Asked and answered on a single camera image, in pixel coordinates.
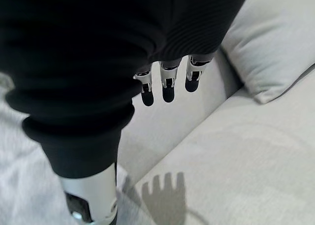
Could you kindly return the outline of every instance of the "couch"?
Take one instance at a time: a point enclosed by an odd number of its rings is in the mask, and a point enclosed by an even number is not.
[[[313,68],[261,105],[221,50],[195,93],[184,88],[186,62],[173,103],[162,100],[157,63],[155,103],[133,100],[118,225],[314,225]],[[74,225],[40,146],[19,128],[24,117],[0,102],[0,225]]]

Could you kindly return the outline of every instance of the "ribbed fabric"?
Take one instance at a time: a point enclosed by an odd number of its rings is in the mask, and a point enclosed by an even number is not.
[[[244,0],[0,0],[0,70],[26,134],[62,177],[117,160],[138,68],[214,52]]]

